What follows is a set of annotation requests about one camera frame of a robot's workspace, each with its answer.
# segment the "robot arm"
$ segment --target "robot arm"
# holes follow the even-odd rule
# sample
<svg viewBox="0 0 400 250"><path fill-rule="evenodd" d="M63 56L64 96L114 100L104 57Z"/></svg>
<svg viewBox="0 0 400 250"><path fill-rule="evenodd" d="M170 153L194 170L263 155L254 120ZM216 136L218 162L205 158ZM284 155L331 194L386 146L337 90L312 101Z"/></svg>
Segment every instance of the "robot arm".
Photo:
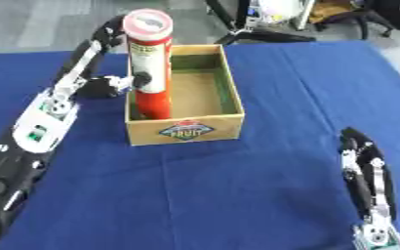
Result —
<svg viewBox="0 0 400 250"><path fill-rule="evenodd" d="M63 65L53 87L38 94L0 137L0 236L13 222L77 118L76 96L112 98L147 84L146 73L91 78L100 58L119 44L124 16L106 22Z"/></svg>
<svg viewBox="0 0 400 250"><path fill-rule="evenodd" d="M341 131L341 163L350 196L363 220L355 226L354 245L359 250L400 250L391 175L383 156L365 135L352 128Z"/></svg>

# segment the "blue tablecloth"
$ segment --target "blue tablecloth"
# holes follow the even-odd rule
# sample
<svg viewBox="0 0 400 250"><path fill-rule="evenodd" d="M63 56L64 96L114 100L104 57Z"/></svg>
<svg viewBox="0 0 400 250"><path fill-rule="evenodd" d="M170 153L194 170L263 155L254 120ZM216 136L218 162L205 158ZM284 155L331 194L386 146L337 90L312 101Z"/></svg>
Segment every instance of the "blue tablecloth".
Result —
<svg viewBox="0 0 400 250"><path fill-rule="evenodd" d="M391 165L400 230L400 75L362 42L234 45L241 139L126 143L124 100L84 101L50 171L0 250L351 249L358 216L342 181L340 129ZM0 133L69 53L0 55ZM102 73L123 75L125 56Z"/></svg>

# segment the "can label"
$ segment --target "can label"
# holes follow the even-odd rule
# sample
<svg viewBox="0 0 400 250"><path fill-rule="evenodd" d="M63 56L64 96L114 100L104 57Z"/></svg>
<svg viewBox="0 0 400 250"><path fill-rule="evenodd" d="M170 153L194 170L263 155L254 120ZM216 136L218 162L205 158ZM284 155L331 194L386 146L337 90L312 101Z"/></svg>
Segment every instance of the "can label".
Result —
<svg viewBox="0 0 400 250"><path fill-rule="evenodd" d="M141 45L130 42L130 54L132 71L147 72L151 81L140 88L140 91L147 94L161 93L166 90L167 66L168 65L165 44L153 46Z"/></svg>

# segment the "wooden box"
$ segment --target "wooden box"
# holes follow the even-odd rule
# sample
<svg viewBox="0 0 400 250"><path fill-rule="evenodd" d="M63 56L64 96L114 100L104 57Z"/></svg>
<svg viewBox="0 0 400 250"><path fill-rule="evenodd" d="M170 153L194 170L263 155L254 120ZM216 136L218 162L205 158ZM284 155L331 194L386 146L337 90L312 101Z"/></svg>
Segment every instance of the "wooden box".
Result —
<svg viewBox="0 0 400 250"><path fill-rule="evenodd" d="M237 139L245 114L222 46L174 46L172 71L171 119L144 119L127 98L131 145Z"/></svg>

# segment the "red cylindrical container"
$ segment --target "red cylindrical container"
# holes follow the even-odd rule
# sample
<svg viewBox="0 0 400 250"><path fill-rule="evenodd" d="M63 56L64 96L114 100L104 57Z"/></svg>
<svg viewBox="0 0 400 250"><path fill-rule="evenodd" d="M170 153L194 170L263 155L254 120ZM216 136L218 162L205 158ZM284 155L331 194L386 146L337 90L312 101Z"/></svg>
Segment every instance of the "red cylindrical container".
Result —
<svg viewBox="0 0 400 250"><path fill-rule="evenodd" d="M140 113L151 119L171 116L171 43L173 20L165 13L151 9L132 11L124 18L130 70L147 72L151 82L136 90Z"/></svg>

